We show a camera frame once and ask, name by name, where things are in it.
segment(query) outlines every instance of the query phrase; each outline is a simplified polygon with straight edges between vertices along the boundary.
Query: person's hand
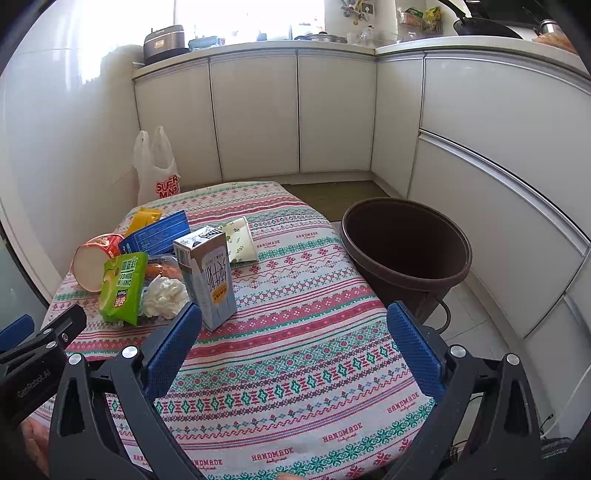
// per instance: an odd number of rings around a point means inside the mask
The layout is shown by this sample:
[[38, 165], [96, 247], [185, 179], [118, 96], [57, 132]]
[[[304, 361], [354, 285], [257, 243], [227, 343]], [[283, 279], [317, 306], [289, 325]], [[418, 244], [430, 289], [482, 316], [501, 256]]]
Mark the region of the person's hand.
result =
[[21, 423], [27, 455], [45, 475], [49, 476], [49, 429], [31, 418]]

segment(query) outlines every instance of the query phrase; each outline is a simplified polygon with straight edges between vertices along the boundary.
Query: crumpled tissue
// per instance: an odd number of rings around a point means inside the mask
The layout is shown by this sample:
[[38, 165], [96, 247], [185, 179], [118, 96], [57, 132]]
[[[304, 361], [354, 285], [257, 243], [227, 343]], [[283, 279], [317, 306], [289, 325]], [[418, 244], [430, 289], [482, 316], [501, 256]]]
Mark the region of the crumpled tissue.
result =
[[189, 295], [183, 282], [158, 275], [144, 293], [142, 311], [147, 317], [172, 319], [188, 301]]

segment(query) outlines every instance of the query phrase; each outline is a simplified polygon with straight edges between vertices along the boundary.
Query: kitchen cabinet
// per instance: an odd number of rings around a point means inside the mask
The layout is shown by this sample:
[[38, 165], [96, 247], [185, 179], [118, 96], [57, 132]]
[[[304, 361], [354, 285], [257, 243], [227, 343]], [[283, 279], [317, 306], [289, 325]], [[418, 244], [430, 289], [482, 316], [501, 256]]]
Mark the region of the kitchen cabinet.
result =
[[299, 51], [300, 170], [369, 170], [375, 59], [339, 51]]
[[[591, 365], [589, 332], [576, 320], [569, 304], [572, 308], [571, 299], [561, 299], [539, 328], [524, 341], [554, 409], [554, 418], [546, 422], [546, 430], [556, 420], [583, 373]], [[589, 415], [590, 398], [591, 375], [588, 375], [562, 416], [558, 430], [554, 429], [549, 437], [574, 439]], [[544, 421], [547, 413], [540, 412], [540, 417]]]
[[569, 296], [578, 305], [581, 318], [591, 332], [591, 259], [581, 267], [568, 289]]
[[220, 182], [207, 59], [141, 77], [135, 95], [141, 129], [164, 127], [181, 187]]
[[298, 172], [295, 50], [210, 59], [224, 181]]
[[421, 127], [505, 167], [591, 235], [591, 82], [581, 75], [507, 53], [428, 53]]
[[413, 170], [422, 92], [422, 53], [378, 61], [371, 171], [403, 197]]
[[560, 298], [582, 262], [555, 225], [560, 218], [545, 204], [534, 207], [531, 195], [485, 159], [421, 133], [409, 198], [441, 211], [465, 232], [472, 270], [520, 338]]

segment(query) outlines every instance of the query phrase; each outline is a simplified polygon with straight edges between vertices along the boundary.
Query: orange item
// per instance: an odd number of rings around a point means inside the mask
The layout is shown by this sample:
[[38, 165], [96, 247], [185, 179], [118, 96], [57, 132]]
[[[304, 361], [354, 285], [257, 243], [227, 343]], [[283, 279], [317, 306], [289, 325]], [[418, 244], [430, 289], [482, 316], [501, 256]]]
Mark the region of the orange item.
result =
[[158, 275], [166, 278], [176, 278], [177, 280], [184, 282], [183, 274], [178, 268], [159, 263], [149, 263], [146, 267], [145, 279], [147, 281], [152, 281], [158, 277]]

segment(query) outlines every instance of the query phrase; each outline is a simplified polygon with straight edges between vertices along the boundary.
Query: drawer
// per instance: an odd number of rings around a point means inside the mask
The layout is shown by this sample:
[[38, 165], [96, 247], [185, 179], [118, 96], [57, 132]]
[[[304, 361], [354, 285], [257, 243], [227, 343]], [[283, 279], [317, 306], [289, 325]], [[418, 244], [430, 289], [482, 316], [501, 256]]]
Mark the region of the drawer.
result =
[[555, 212], [545, 205], [538, 210], [528, 192], [519, 194], [519, 185], [491, 169], [484, 159], [421, 133], [409, 198], [465, 232], [472, 270], [523, 338], [561, 297], [582, 256]]
[[513, 172], [591, 234], [591, 82], [506, 53], [425, 59], [421, 127]]
[[[554, 410], [554, 418], [546, 422], [544, 431], [564, 409], [577, 383], [591, 365], [589, 331], [576, 320], [569, 304], [573, 303], [568, 297], [561, 299], [540, 327], [525, 340], [525, 348]], [[548, 436], [574, 439], [589, 415], [589, 398], [591, 375], [577, 390], [557, 429]]]
[[264, 50], [211, 58], [224, 181], [298, 172], [295, 57], [295, 50]]

